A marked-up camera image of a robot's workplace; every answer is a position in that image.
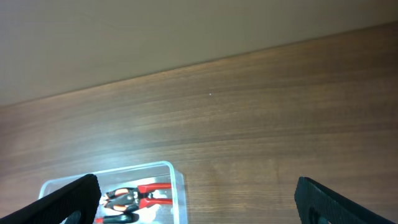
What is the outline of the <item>red handled cutting pliers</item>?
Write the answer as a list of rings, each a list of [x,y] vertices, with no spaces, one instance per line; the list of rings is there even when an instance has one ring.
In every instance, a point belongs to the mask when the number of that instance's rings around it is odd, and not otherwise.
[[[172,205],[171,198],[156,198],[154,192],[156,190],[170,190],[171,183],[153,183],[146,185],[138,185],[136,188],[130,189],[126,197],[125,207],[128,209],[141,209],[151,207],[153,205]]]

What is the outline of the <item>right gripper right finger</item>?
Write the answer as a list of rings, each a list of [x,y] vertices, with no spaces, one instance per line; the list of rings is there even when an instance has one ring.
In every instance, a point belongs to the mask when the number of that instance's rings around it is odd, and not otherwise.
[[[304,224],[393,224],[309,177],[300,177],[294,194]]]

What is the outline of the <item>orange black needle-nose pliers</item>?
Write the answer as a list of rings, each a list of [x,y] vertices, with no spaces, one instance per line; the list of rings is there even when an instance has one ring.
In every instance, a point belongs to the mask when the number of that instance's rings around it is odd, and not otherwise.
[[[135,212],[139,210],[139,196],[140,193],[135,188],[119,188],[106,192],[99,204],[117,212]]]

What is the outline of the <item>clear plastic container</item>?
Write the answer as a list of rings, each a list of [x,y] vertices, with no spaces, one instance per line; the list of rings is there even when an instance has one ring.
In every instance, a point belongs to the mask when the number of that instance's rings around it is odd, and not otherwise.
[[[171,198],[172,205],[153,205],[135,212],[139,220],[134,223],[187,223],[187,203],[183,175],[167,161],[152,162],[137,166],[94,172],[97,176],[102,196],[106,192],[119,188],[136,188],[138,185],[153,183],[171,183],[170,190],[156,190],[156,198]],[[124,212],[104,208],[98,204],[95,219],[108,215],[120,215]]]

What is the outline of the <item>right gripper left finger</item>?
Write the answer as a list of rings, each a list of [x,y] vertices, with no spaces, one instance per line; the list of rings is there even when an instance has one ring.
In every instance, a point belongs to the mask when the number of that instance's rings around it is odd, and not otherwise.
[[[97,176],[86,174],[34,203],[1,218],[10,224],[92,224],[101,197]]]

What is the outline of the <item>red and black screwdriver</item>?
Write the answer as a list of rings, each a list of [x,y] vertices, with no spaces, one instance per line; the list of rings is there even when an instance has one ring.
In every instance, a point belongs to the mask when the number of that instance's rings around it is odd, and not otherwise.
[[[108,215],[96,218],[94,223],[127,224],[137,222],[138,220],[139,215],[136,213],[122,213],[120,215]]]

